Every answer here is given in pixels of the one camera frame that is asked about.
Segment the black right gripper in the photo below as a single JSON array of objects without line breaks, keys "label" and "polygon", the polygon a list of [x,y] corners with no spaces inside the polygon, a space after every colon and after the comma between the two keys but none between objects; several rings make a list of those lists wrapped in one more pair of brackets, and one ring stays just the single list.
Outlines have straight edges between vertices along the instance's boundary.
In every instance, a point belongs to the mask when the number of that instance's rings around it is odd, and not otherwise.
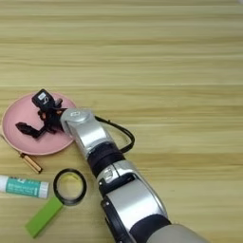
[{"label": "black right gripper", "polygon": [[61,117],[65,112],[64,108],[50,108],[47,111],[38,111],[40,119],[43,121],[44,126],[37,130],[25,122],[18,122],[15,126],[19,131],[27,133],[35,139],[42,137],[46,132],[56,133],[57,131],[63,131],[61,124]]}]

